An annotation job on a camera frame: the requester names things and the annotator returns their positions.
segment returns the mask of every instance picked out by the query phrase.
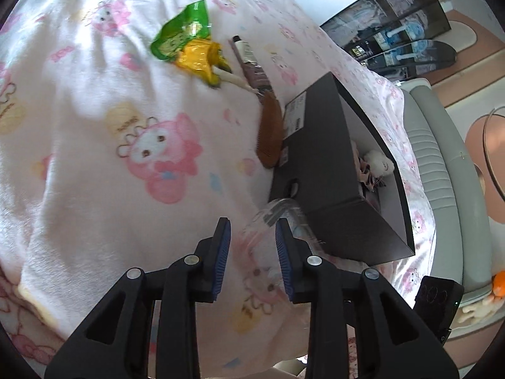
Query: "storage box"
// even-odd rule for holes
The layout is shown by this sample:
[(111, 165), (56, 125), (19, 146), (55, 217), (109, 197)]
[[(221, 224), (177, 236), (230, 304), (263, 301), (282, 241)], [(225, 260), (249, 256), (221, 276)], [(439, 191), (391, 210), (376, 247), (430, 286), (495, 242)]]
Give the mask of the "storage box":
[[(397, 164), (343, 85), (328, 73), (286, 106), (285, 139), (270, 200), (292, 197), (325, 252), (377, 265), (415, 252)], [(351, 139), (360, 154), (382, 151), (395, 171), (379, 188), (380, 213), (363, 197)]]

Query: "pink cartoon blanket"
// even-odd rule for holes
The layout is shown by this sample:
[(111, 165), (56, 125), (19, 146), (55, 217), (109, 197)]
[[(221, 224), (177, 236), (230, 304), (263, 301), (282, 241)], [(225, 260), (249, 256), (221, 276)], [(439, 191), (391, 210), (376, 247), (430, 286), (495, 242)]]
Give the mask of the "pink cartoon blanket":
[[(149, 51), (194, 1), (20, 0), (0, 31), (0, 320), (39, 372), (127, 269), (167, 267), (220, 216), (231, 220), (232, 254), (223, 299), (198, 310), (203, 376), (246, 375), (306, 352), (306, 310), (284, 300), (273, 240), (244, 231), (272, 179), (254, 153), (257, 98), (229, 83), (211, 89)], [(417, 252), (381, 271), (412, 304), (435, 225), (401, 91), (293, 0), (206, 3), (235, 73), (228, 40), (240, 35), (282, 105), (330, 70), (375, 124), (404, 180)], [(27, 309), (55, 334), (40, 334)]]

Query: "metal screw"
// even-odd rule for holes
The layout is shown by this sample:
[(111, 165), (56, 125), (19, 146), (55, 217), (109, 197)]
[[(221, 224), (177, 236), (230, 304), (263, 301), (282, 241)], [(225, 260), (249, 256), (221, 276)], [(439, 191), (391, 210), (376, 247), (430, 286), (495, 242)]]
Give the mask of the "metal screw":
[(184, 263), (186, 265), (196, 265), (198, 262), (200, 262), (200, 258), (196, 255), (188, 255), (184, 258)]
[(142, 271), (138, 268), (131, 268), (126, 272), (126, 276), (131, 280), (137, 279), (140, 275), (142, 275)]
[(379, 279), (379, 271), (377, 271), (373, 268), (368, 268), (365, 271), (365, 276), (370, 280), (377, 280), (377, 279)]
[(312, 255), (310, 257), (307, 258), (307, 263), (309, 265), (312, 265), (312, 266), (318, 266), (318, 265), (321, 265), (323, 263), (323, 260), (316, 256), (316, 255)]

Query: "orange ball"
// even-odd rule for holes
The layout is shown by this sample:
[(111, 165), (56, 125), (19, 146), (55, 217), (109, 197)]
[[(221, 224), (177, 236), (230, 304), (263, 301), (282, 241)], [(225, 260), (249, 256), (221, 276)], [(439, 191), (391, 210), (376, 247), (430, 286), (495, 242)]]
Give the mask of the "orange ball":
[(498, 272), (494, 277), (493, 293), (498, 297), (505, 296), (505, 271)]

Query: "green and yellow package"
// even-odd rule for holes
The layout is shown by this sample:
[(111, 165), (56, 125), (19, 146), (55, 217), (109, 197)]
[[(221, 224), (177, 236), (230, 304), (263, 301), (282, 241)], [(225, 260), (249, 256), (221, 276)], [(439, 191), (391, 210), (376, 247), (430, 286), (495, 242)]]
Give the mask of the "green and yellow package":
[(209, 39), (210, 30), (205, 0), (196, 1), (162, 27), (151, 44), (151, 52), (159, 59), (175, 61), (189, 41), (195, 38)]

